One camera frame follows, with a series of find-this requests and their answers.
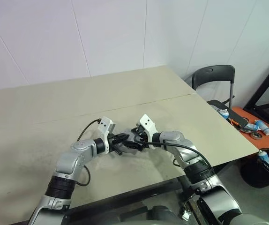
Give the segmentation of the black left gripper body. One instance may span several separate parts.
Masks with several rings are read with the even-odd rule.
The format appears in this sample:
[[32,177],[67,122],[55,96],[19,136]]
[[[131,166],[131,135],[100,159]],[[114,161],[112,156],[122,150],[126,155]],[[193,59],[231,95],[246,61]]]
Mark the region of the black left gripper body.
[[123,135],[108,135],[109,153],[114,151],[118,155],[122,155],[122,151],[117,147],[121,142],[123,142]]

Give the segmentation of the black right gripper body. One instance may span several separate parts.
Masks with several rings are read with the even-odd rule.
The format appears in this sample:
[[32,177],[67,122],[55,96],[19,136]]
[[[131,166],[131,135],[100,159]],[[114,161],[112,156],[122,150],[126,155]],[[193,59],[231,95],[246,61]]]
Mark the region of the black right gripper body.
[[145,129],[142,125],[131,129],[131,132],[134,134],[134,141],[136,142],[148,142],[148,136],[145,132]]

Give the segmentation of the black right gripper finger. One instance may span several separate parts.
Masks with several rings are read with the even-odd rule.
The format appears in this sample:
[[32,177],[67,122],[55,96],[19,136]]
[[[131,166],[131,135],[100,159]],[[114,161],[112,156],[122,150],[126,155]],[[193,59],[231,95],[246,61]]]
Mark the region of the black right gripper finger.
[[138,151],[143,151],[146,147],[145,144],[133,142],[133,141],[124,141],[124,145],[129,149],[134,149]]

